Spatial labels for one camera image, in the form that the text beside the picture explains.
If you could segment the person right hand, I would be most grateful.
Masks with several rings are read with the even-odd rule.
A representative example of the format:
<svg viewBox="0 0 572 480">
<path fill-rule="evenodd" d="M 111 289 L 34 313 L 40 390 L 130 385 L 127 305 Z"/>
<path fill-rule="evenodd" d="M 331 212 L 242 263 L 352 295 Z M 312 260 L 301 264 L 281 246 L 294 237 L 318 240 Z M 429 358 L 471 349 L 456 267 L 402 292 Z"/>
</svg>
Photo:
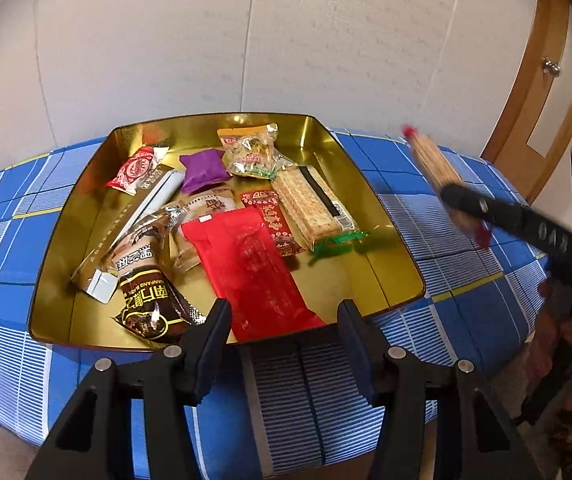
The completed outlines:
<svg viewBox="0 0 572 480">
<path fill-rule="evenodd" d="M 540 282 L 537 291 L 542 296 L 544 305 L 536 316 L 534 338 L 526 360 L 529 382 L 539 382 L 551 371 L 552 354 L 561 339 L 572 346 L 572 318 L 555 318 L 551 307 L 551 281 L 546 278 Z"/>
</svg>

